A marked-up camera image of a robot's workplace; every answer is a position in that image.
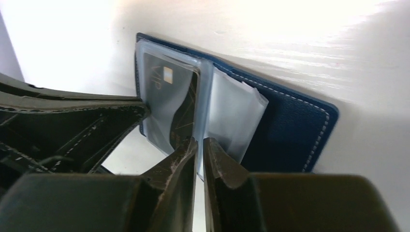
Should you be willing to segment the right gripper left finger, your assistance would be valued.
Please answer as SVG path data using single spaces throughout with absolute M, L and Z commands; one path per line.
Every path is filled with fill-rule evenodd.
M 0 202 L 3 232 L 190 232 L 198 143 L 141 175 L 27 174 Z

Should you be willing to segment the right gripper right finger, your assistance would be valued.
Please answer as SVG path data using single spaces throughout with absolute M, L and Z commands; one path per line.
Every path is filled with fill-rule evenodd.
M 216 139 L 203 141 L 209 232 L 397 232 L 375 186 L 359 175 L 252 173 Z

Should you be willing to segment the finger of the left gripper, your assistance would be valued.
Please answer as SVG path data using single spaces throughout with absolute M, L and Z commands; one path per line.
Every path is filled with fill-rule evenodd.
M 94 173 L 150 114 L 138 97 L 86 94 L 0 76 L 0 190 L 29 173 Z

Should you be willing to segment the blue leather card holder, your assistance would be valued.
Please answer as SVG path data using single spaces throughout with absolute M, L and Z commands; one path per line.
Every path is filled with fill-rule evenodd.
M 136 40 L 207 60 L 229 77 L 255 87 L 268 99 L 267 109 L 241 161 L 247 170 L 278 173 L 312 171 L 338 120 L 339 111 L 335 105 L 206 52 L 141 32 L 136 34 Z

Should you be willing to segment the black VIP credit card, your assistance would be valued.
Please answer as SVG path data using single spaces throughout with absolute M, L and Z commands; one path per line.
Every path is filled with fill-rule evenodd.
M 143 123 L 145 135 L 171 154 L 192 136 L 200 70 L 170 56 L 143 53 L 140 77 L 141 98 L 151 110 Z

